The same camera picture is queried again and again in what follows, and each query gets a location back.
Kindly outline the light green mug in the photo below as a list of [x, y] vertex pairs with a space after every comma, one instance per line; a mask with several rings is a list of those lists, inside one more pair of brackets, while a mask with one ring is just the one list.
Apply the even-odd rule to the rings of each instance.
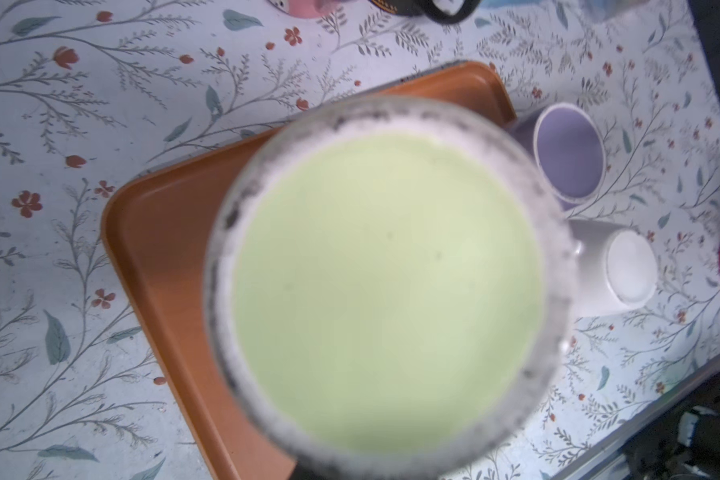
[[529, 154], [450, 103], [304, 113], [232, 182], [205, 317], [252, 423], [330, 479], [434, 479], [501, 446], [561, 364], [574, 242]]

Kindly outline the black mug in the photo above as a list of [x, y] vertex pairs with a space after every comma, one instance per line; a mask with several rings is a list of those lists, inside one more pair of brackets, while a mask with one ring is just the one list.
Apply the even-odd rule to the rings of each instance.
[[454, 25], [472, 15], [481, 1], [464, 0], [454, 13], [442, 10], [433, 0], [370, 0], [370, 3], [391, 15], [411, 18], [426, 17], [440, 25]]

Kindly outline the pink mug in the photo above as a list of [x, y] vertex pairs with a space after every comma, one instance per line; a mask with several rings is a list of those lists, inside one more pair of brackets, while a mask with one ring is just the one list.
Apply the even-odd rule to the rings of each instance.
[[269, 0], [268, 3], [299, 19], [317, 19], [335, 13], [344, 4], [341, 0]]

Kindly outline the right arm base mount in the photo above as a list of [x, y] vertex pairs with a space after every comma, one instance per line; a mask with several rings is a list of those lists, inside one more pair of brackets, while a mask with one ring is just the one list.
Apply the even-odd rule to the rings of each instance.
[[632, 479], [720, 479], [720, 373], [625, 444]]

